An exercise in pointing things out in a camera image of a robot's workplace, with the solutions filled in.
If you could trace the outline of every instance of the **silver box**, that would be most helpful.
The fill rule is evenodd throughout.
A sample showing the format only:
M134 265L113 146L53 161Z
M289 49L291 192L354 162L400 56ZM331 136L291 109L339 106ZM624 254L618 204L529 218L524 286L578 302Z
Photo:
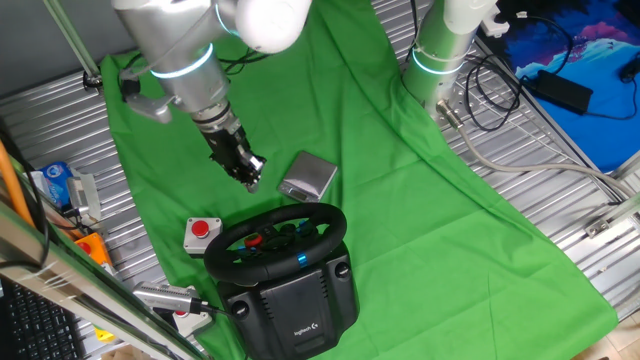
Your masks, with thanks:
M320 202L338 167L306 151L300 152L278 191L301 202Z

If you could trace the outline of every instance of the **power adapter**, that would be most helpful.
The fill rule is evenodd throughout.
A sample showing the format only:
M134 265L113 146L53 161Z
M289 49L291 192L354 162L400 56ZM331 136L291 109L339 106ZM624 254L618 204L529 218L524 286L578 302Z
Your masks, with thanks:
M640 73L640 53L620 70L620 81L628 84Z
M578 115L589 109L593 90L545 70L538 71L535 86L529 89L539 98Z

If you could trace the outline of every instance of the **red button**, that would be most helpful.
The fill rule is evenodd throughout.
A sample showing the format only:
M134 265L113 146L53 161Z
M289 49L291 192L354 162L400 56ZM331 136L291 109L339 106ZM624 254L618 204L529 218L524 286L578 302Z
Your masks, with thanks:
M262 243L262 236L260 234L254 234L244 239L244 246L252 248Z
M209 234L209 224L206 221L198 220L191 227L191 232L197 237L205 237Z
M80 249L84 250L87 255L91 255L91 245L87 243L78 243L78 246L80 246Z

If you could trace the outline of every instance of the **black steering wheel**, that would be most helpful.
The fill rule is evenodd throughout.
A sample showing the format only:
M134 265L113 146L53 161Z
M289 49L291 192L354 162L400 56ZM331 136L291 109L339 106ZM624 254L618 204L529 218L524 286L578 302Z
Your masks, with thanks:
M300 233L294 225L284 225L280 231L274 225L296 219L307 219L304 222L305 231L311 236L300 239L291 234ZM329 225L322 234L318 235L316 227ZM347 220L340 209L328 204L297 204L283 206L266 213L242 221L218 235L204 253L204 264L209 274L220 280L240 285L253 285L261 281L274 280L290 275L301 268L312 265L329 255L344 238L347 232ZM239 250L228 250L236 241L252 234L264 238L264 242L256 247ZM295 238L300 241L289 241ZM253 240L245 239L249 246ZM260 253L265 256L242 256L242 252Z

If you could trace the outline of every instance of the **keyboard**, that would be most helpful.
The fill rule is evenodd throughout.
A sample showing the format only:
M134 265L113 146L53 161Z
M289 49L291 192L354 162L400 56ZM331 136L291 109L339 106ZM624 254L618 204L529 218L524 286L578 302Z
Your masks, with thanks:
M2 353L9 354L9 359L83 358L72 313L5 279L2 292L0 338Z

